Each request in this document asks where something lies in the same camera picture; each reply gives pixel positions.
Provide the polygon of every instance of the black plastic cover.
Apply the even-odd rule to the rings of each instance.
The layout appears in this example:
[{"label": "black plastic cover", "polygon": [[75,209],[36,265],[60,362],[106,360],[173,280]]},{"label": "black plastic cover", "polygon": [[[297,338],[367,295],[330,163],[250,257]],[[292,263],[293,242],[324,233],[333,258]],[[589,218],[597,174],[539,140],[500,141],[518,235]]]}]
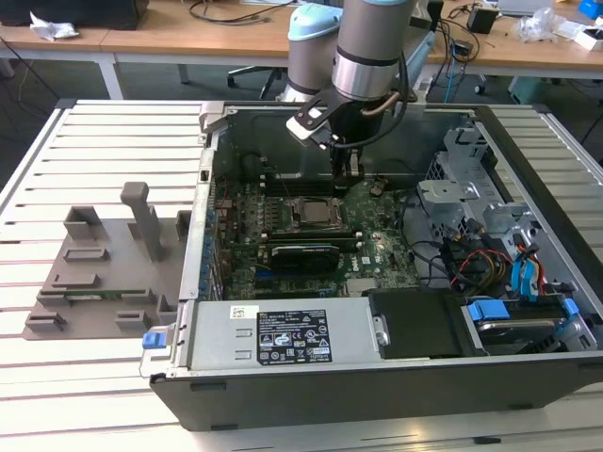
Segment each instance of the black plastic cover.
[{"label": "black plastic cover", "polygon": [[386,360],[482,355],[467,330],[464,298],[449,290],[376,290],[368,299],[372,314],[387,325],[390,344],[380,347]]}]

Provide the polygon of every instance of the circuit board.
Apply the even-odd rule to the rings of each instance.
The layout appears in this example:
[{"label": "circuit board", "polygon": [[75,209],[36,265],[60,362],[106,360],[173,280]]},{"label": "circuit board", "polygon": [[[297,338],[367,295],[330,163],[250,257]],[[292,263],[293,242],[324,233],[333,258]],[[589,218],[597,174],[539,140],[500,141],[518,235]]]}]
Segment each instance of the circuit board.
[{"label": "circuit board", "polygon": [[266,229],[292,228],[292,200],[272,198],[254,185],[228,185],[230,194],[218,189],[216,208],[222,216],[222,255],[228,256],[224,299],[276,299],[359,297],[370,288],[418,285],[418,275],[409,252],[400,240],[397,213],[399,193],[369,193],[370,182],[352,187],[345,198],[328,199],[337,206],[346,231],[354,231],[353,250],[342,251],[336,270],[328,275],[265,277],[269,268],[258,259]]}]

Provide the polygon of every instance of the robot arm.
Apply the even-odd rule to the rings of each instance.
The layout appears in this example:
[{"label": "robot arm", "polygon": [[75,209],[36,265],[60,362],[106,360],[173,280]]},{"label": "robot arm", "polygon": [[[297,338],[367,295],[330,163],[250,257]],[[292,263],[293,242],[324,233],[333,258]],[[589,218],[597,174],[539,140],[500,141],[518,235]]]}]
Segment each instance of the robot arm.
[{"label": "robot arm", "polygon": [[415,3],[348,0],[343,13],[306,5],[292,17],[285,99],[309,100],[287,128],[298,139],[311,138],[330,151],[336,183],[361,172],[362,148],[401,121],[403,111],[379,132],[387,108],[399,99],[406,106],[409,74],[402,45]]}]

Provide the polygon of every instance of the white label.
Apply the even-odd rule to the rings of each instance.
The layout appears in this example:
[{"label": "white label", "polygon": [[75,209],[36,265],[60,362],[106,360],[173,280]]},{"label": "white label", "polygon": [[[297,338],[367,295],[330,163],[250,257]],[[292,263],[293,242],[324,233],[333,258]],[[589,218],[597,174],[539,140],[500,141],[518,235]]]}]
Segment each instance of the white label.
[{"label": "white label", "polygon": [[231,306],[230,307],[230,318],[257,318],[260,307],[258,305],[250,306]]},{"label": "white label", "polygon": [[328,347],[308,348],[309,355],[328,355],[330,353]]}]

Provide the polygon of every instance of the power supply label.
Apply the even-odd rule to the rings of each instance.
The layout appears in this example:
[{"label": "power supply label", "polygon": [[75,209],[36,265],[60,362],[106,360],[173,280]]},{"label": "power supply label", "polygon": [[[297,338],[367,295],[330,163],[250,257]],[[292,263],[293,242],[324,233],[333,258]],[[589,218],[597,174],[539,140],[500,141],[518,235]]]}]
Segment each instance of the power supply label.
[{"label": "power supply label", "polygon": [[257,313],[257,361],[262,365],[330,363],[324,310]]}]

